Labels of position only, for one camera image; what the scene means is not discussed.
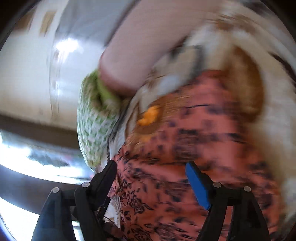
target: cloth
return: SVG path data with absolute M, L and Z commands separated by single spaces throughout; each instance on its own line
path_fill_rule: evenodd
M 193 84 L 153 102 L 161 109 L 158 120 L 136 126 L 115 156 L 118 173 L 110 196 L 120 197 L 121 229 L 130 240 L 197 238 L 207 212 L 186 178 L 189 160 L 214 182 L 250 186 L 271 238 L 276 236 L 281 208 L 277 184 L 250 142 L 221 74 L 205 71 Z M 230 219 L 228 209 L 219 240 L 226 239 Z
M 111 135 L 110 157 L 117 154 L 128 135 L 136 125 L 136 117 L 145 112 L 158 98 L 174 92 L 199 75 L 203 69 L 204 56 L 198 46 L 179 47 L 163 56 L 154 66 L 145 84 L 137 91 L 129 103 L 114 135 Z
M 121 102 L 110 93 L 94 71 L 82 84 L 77 109 L 77 133 L 86 164 L 100 171 L 107 160 L 107 141 L 120 116 Z
M 206 49 L 207 69 L 224 69 L 235 46 L 256 63 L 264 87 L 263 107 L 247 127 L 281 187 L 285 218 L 280 240 L 284 240 L 296 220 L 296 44 L 282 23 L 273 18 L 227 1 L 220 16 L 205 23 L 185 44 Z

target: white wall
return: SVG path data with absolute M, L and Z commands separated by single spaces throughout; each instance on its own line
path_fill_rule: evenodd
M 15 31 L 0 51 L 0 113 L 76 130 L 80 85 L 97 68 L 101 43 L 59 39 L 69 0 L 43 0 L 28 32 Z M 39 36 L 47 11 L 57 11 L 47 35 Z
M 29 32 L 14 31 L 0 51 L 0 112 L 35 122 L 51 123 L 49 64 L 59 19 L 68 0 L 44 0 Z M 39 36 L 47 11 L 57 11 L 45 37 Z

